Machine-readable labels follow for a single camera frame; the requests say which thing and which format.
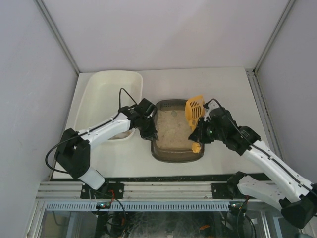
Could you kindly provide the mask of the yellow litter scoop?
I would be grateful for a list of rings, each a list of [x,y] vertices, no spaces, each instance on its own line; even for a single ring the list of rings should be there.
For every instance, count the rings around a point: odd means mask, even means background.
[[[185,104],[185,117],[192,130],[196,129],[198,121],[205,115],[204,98],[202,95],[188,99]]]

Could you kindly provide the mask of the dark brown litter box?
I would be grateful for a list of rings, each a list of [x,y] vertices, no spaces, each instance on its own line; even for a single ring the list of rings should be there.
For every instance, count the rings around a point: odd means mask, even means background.
[[[185,104],[185,99],[162,100],[156,104],[154,122],[158,140],[151,142],[151,153],[161,162],[187,163],[204,155],[203,145],[198,153],[192,150],[193,141],[188,139],[192,130],[185,117]],[[172,116],[172,112],[177,112],[177,116]]]

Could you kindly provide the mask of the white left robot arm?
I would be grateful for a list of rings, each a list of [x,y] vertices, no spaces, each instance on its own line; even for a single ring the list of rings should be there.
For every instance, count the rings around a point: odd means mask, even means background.
[[[157,139],[154,123],[156,106],[143,98],[133,106],[118,109],[112,117],[88,129],[67,129],[56,147],[55,160],[74,179],[97,190],[106,182],[91,165],[91,151],[114,136],[138,129],[143,140]]]

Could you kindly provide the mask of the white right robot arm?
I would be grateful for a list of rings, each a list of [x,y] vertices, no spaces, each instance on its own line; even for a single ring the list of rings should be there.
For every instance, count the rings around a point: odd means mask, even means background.
[[[269,185],[238,171],[227,180],[231,196],[239,193],[259,199],[300,229],[317,213],[317,185],[285,164],[251,128],[237,126],[228,110],[186,106],[185,117],[193,128],[190,140],[199,144],[223,142],[229,150],[259,166],[274,183]]]

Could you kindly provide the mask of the white plastic bin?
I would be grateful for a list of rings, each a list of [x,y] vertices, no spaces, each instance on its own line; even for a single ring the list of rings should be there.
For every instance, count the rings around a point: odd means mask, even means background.
[[[137,72],[107,70],[95,73],[84,90],[73,130],[81,135],[108,121],[120,107],[139,103],[142,90],[143,78]]]

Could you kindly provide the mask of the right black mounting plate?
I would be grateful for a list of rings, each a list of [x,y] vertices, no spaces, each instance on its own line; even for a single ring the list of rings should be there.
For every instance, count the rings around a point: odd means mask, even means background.
[[[240,192],[237,194],[232,194],[226,183],[212,183],[211,191],[213,199],[244,199],[245,195],[242,195]]]

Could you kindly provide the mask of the black mounting plate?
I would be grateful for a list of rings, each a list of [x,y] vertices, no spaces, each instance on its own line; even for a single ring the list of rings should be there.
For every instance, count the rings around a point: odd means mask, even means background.
[[[81,199],[122,199],[124,195],[124,184],[120,182],[109,182],[94,190],[87,184],[82,185]]]
[[[213,199],[244,199],[245,195],[242,195],[240,192],[237,194],[232,194],[226,183],[212,183],[211,191]]]

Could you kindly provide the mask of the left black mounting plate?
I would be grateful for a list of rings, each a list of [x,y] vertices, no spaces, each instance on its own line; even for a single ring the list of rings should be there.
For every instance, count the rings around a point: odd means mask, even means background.
[[[122,199],[124,195],[124,184],[120,182],[109,182],[94,190],[87,184],[82,185],[81,199]]]

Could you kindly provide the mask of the right side aluminium rail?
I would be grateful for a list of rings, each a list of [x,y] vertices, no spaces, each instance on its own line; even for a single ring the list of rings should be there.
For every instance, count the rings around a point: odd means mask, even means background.
[[[284,161],[284,156],[278,142],[277,134],[273,127],[272,118],[264,97],[264,93],[260,86],[260,82],[252,69],[245,69],[245,72],[261,117],[262,124],[264,126],[269,147],[281,160]]]

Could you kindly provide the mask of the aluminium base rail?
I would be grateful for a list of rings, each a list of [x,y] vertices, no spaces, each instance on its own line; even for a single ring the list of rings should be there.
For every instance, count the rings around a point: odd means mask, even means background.
[[[124,184],[122,200],[215,200],[212,197],[212,181],[179,182],[120,182]],[[77,181],[48,181],[39,186],[38,200],[80,199],[82,185]]]

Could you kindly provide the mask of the right aluminium frame post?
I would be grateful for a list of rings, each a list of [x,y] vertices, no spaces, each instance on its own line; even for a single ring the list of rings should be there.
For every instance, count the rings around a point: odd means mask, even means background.
[[[287,21],[291,11],[294,8],[294,5],[297,3],[297,0],[289,0],[281,14],[281,16],[279,17],[264,49],[261,52],[261,55],[259,57],[259,59],[257,60],[257,63],[253,69],[253,73],[256,74],[259,70],[261,65],[263,64],[264,60],[266,59],[267,54],[269,53],[271,47],[273,46],[275,40],[277,39],[280,31],[282,30],[285,22]]]

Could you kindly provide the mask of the aluminium frame post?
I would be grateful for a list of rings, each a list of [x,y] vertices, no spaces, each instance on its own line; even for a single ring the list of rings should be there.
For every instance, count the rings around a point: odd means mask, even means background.
[[[259,59],[257,60],[257,63],[253,69],[253,73],[256,74],[259,70],[261,65],[263,64],[264,60],[266,59],[267,54],[269,53],[271,47],[273,46],[275,40],[277,39],[280,31],[282,30],[285,22],[287,21],[291,11],[294,8],[294,5],[297,3],[297,0],[289,0],[281,14],[281,16],[279,17],[264,49],[261,52],[261,55],[259,57]]]
[[[34,3],[36,5],[36,7],[38,8],[40,14],[42,15],[45,23],[47,24],[49,30],[51,31],[53,37],[57,41],[62,52],[64,53],[65,57],[67,58],[67,60],[71,64],[73,71],[76,73],[77,76],[79,76],[79,74],[81,73],[80,69],[79,69],[69,47],[67,46],[64,38],[62,37],[54,19],[52,18],[51,14],[49,13],[48,8],[46,7],[44,1],[43,0],[34,0]]]

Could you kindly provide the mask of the left aluminium frame post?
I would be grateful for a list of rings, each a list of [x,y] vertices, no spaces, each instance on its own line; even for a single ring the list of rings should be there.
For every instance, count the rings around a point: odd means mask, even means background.
[[[34,0],[34,3],[36,5],[36,7],[38,8],[40,14],[42,15],[45,23],[47,24],[49,30],[51,31],[53,37],[57,41],[62,52],[64,53],[65,57],[67,58],[67,60],[71,64],[73,71],[76,73],[77,76],[79,76],[79,74],[81,73],[80,69],[79,69],[69,47],[67,46],[64,38],[62,37],[54,19],[52,18],[51,14],[49,13],[48,8],[46,7],[44,1],[43,0]]]

